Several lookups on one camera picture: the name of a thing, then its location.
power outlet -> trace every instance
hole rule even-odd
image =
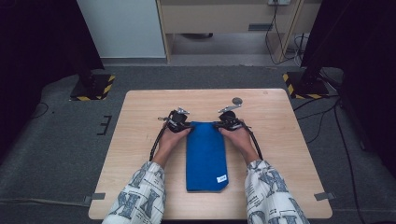
[[[290,0],[268,0],[268,5],[287,6],[290,5]]]

gray floor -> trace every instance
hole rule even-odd
[[[0,167],[0,198],[39,198],[57,202],[83,203],[94,193],[117,124],[123,98],[128,90],[213,89],[213,88],[282,88],[281,75],[301,70],[294,60],[275,65],[265,47],[262,34],[214,35],[209,39],[178,35],[172,61],[159,63],[136,60],[106,64],[106,72],[116,80],[104,101],[70,102],[68,96],[78,80],[67,77],[43,90],[42,102],[21,133],[10,156]],[[334,79],[342,71],[326,68]],[[290,99],[295,108],[308,100]],[[302,118],[334,105],[336,98],[308,104],[296,111]],[[374,152],[362,151],[360,139],[345,111],[337,108],[351,156],[356,192],[366,223],[396,221],[396,180],[381,165]],[[103,130],[104,116],[112,115],[108,134]],[[311,223],[362,223],[356,209],[347,154],[332,111],[323,116],[299,119],[308,149],[317,167],[323,187],[333,192],[330,200],[333,216]],[[0,203],[0,223],[98,223],[88,218],[88,207],[42,205],[36,203]],[[205,223],[246,223],[207,221]]]

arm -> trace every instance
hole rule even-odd
[[[267,161],[259,159],[248,132],[243,128],[233,132],[219,131],[239,149],[247,164],[248,223],[309,223],[280,173]]]
[[[143,164],[120,192],[105,217],[105,224],[161,223],[166,201],[164,171],[173,149],[190,130],[166,129],[152,161]]]

white label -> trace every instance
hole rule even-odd
[[[222,176],[218,177],[218,183],[221,183],[226,180],[227,180],[227,175],[222,175]]]

yellow black hazard tape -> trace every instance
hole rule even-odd
[[[81,95],[71,95],[70,96],[70,100],[71,101],[90,101],[90,100],[104,100],[106,99],[108,92],[111,89],[111,86],[113,85],[114,79],[116,78],[116,76],[107,76],[108,79],[106,78],[105,80],[105,85],[103,88],[103,91],[100,94],[96,94],[96,95],[88,95],[86,93],[82,93]]]
[[[328,97],[329,94],[297,94],[294,91],[294,88],[290,82],[290,78],[288,74],[283,74],[283,80],[288,87],[289,95],[292,99],[318,99],[323,97]]]

